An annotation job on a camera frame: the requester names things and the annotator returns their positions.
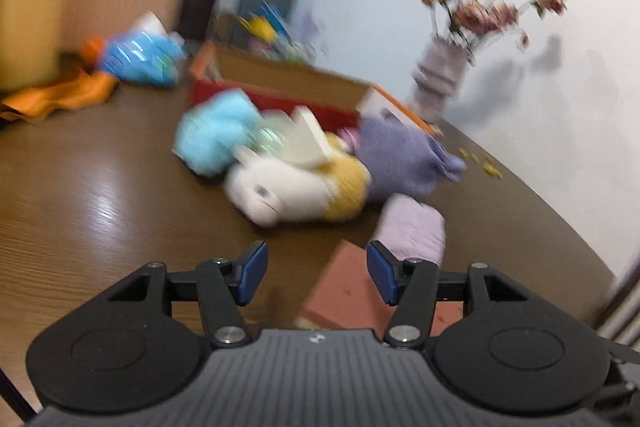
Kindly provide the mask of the lilac towel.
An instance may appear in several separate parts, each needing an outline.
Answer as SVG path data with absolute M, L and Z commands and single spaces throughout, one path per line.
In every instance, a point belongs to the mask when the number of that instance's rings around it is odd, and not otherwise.
M 441 265 L 446 247 L 445 220 L 433 207 L 402 194 L 383 206 L 372 241 L 400 261 L 420 259 Z

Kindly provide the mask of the purple knitted cloth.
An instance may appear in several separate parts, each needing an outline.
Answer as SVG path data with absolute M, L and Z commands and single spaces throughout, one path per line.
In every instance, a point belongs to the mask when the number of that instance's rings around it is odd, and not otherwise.
M 397 119 L 360 119 L 356 157 L 371 175 L 369 202 L 401 194 L 424 200 L 442 180 L 457 182 L 465 162 L 425 131 Z

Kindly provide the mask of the blue fluffy plush toy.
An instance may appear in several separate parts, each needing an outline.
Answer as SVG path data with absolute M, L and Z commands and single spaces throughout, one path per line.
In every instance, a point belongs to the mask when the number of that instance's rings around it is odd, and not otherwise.
M 172 153 L 197 176 L 215 178 L 233 164 L 238 147 L 250 145 L 259 123 L 258 109 L 244 91 L 222 91 L 182 115 Z

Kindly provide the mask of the yellow crumbs on table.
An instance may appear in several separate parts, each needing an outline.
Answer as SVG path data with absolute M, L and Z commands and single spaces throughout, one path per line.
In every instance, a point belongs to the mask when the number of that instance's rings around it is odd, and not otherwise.
M 475 153 L 465 150 L 463 147 L 458 148 L 459 155 L 465 161 L 471 161 L 475 165 L 479 165 L 484 170 L 484 173 L 491 178 L 502 179 L 502 171 L 495 165 L 495 159 L 489 155 L 485 155 L 484 159 L 480 159 Z

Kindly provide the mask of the red cardboard box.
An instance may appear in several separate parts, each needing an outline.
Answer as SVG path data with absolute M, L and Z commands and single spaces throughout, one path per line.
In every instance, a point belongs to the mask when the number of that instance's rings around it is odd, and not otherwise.
M 240 89 L 260 110 L 292 114 L 306 106 L 323 130 L 337 132 L 357 127 L 362 114 L 392 114 L 404 124 L 435 136 L 432 126 L 416 117 L 397 98 L 378 87 L 310 66 L 268 60 L 248 52 L 207 41 L 188 69 L 193 81 L 190 103 Z

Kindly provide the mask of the pinkish ceramic vase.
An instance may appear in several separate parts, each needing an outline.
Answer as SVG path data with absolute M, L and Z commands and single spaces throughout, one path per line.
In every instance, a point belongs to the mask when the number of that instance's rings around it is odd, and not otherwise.
M 443 38 L 434 37 L 413 69 L 414 88 L 409 103 L 427 124 L 438 124 L 450 98 L 458 91 L 470 64 L 470 54 Z

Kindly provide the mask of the orange cloth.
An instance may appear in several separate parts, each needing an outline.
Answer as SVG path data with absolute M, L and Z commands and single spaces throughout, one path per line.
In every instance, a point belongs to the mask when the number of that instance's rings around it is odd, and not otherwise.
M 118 79 L 98 69 L 107 40 L 91 37 L 79 51 L 62 57 L 62 77 L 47 86 L 26 88 L 1 100 L 1 124 L 43 121 L 52 113 L 100 105 L 108 100 Z

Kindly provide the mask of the blue tissue packet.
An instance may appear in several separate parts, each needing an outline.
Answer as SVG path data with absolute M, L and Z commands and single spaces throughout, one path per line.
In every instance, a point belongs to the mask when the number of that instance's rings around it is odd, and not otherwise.
M 186 60 L 184 39 L 168 31 L 151 11 L 138 17 L 123 34 L 107 41 L 96 66 L 120 81 L 171 88 Z

